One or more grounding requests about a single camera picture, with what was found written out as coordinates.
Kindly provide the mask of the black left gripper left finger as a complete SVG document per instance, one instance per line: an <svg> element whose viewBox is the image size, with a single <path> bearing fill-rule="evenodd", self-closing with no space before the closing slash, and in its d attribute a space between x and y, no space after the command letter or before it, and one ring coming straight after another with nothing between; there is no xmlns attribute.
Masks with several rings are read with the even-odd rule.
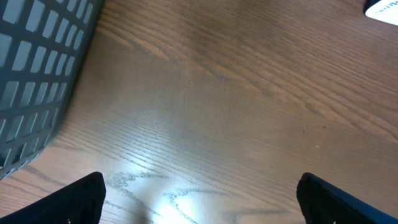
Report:
<svg viewBox="0 0 398 224"><path fill-rule="evenodd" d="M98 224L106 196L102 173L93 172L1 218L1 224Z"/></svg>

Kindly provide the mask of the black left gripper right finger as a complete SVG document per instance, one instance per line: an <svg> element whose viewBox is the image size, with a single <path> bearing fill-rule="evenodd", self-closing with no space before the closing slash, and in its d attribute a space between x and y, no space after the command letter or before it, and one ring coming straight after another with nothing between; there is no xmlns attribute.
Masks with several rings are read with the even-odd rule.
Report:
<svg viewBox="0 0 398 224"><path fill-rule="evenodd" d="M307 224L397 224L397 219L306 172L297 200Z"/></svg>

